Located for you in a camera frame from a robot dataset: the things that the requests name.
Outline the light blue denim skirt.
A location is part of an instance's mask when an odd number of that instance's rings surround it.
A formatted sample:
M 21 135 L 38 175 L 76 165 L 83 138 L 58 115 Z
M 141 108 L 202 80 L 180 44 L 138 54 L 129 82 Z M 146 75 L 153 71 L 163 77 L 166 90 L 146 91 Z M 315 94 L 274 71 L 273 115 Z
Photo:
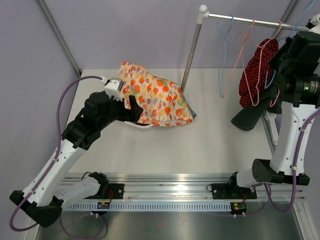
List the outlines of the light blue denim skirt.
M 197 114 L 193 111 L 193 109 L 191 108 L 189 102 L 187 101 L 186 103 L 187 103 L 188 109 L 189 109 L 189 111 L 190 111 L 190 113 L 192 115 L 192 118 L 195 119 L 197 117 Z

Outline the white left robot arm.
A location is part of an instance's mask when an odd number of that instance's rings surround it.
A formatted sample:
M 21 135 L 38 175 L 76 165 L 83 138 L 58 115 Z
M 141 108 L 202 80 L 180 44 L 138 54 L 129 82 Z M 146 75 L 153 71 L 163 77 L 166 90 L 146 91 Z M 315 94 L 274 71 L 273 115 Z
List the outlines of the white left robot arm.
M 70 205 L 86 198 L 110 196 L 109 180 L 103 173 L 92 172 L 88 178 L 58 193 L 57 187 L 76 161 L 101 137 L 114 121 L 136 123 L 143 108 L 135 96 L 129 96 L 130 108 L 106 92 L 92 93 L 84 107 L 61 134 L 60 144 L 33 182 L 15 190 L 9 199 L 43 228 L 51 226 Z

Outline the red polka dot skirt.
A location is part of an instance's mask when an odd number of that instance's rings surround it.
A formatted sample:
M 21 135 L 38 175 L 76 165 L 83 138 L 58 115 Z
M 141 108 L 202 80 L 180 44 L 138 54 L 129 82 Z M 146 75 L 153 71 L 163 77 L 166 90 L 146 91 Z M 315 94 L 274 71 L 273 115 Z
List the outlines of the red polka dot skirt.
M 267 90 L 265 89 L 265 80 L 268 62 L 278 49 L 279 44 L 276 39 L 263 40 L 244 68 L 238 87 L 239 104 L 242 108 L 249 104 L 254 106 L 259 104 L 261 94 Z

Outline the orange floral skirt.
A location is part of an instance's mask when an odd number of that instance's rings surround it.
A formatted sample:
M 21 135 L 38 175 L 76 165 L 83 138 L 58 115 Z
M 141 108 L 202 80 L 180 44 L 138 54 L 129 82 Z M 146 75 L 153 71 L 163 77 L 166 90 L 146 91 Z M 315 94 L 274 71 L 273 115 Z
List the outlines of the orange floral skirt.
M 151 74 L 144 66 L 122 62 L 118 77 L 124 81 L 122 97 L 130 109 L 129 95 L 135 96 L 143 109 L 138 123 L 173 127 L 194 121 L 180 86 L 166 78 Z

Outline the dark dotted skirt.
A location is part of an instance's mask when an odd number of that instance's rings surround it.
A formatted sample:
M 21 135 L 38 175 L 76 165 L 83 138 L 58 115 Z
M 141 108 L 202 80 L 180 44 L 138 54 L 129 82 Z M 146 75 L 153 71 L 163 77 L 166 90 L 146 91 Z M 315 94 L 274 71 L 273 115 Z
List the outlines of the dark dotted skirt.
M 277 99 L 275 105 L 270 107 L 270 105 L 276 100 L 277 94 L 278 89 L 276 87 L 271 87 L 269 90 L 261 94 L 259 97 L 259 104 L 257 106 L 253 106 L 250 103 L 231 119 L 231 123 L 238 129 L 248 132 L 255 128 L 264 112 L 281 115 L 281 100 Z

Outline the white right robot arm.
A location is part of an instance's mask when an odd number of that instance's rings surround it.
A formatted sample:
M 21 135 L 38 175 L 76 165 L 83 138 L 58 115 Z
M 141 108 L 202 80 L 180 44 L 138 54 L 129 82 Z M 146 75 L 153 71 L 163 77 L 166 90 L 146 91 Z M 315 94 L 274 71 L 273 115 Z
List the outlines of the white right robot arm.
M 239 198 L 245 188 L 257 183 L 307 186 L 304 155 L 312 121 L 320 113 L 320 35 L 313 30 L 288 37 L 269 61 L 277 72 L 273 81 L 281 101 L 281 126 L 270 160 L 255 159 L 246 171 L 235 172 L 228 180 L 227 193 Z

